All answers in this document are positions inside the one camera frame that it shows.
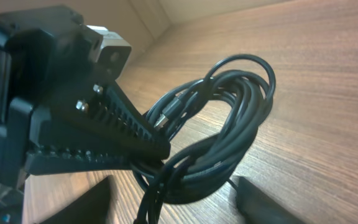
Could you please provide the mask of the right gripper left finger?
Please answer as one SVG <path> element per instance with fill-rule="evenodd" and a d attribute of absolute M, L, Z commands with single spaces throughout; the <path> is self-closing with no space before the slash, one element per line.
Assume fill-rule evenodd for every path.
<path fill-rule="evenodd" d="M 40 224 L 106 224 L 115 190 L 116 183 L 109 175 Z"/>

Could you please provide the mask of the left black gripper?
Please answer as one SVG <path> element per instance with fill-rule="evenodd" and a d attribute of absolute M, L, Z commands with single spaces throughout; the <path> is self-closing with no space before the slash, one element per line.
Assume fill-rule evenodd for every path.
<path fill-rule="evenodd" d="M 126 157 L 93 151 L 36 147 L 27 152 L 30 120 L 41 97 L 55 84 L 100 63 L 117 78 L 132 47 L 119 34 L 86 26 L 83 16 L 57 5 L 0 12 L 0 220 L 19 223 L 17 189 L 26 173 L 65 174 L 97 170 L 129 170 Z M 95 84 L 75 108 L 117 154 L 166 159 L 170 143 L 143 117 L 119 85 Z"/>

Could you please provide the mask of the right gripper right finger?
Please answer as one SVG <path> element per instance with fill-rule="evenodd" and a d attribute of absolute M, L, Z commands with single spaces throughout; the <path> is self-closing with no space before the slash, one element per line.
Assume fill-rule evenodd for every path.
<path fill-rule="evenodd" d="M 238 178 L 236 207 L 246 223 L 305 224 L 245 177 Z"/>

